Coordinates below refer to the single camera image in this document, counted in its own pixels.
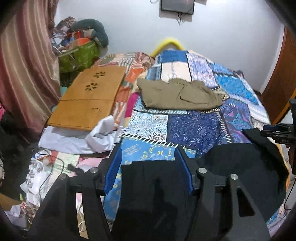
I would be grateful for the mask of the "person right hand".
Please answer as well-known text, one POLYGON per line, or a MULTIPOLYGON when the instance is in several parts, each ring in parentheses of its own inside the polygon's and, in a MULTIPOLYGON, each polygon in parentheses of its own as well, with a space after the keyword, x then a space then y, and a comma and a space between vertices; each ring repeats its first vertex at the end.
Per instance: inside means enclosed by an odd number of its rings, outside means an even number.
POLYGON ((294 153, 295 153, 295 146, 292 145, 286 145, 286 148, 289 148, 288 150, 288 160, 289 164, 293 166, 294 163, 294 153))

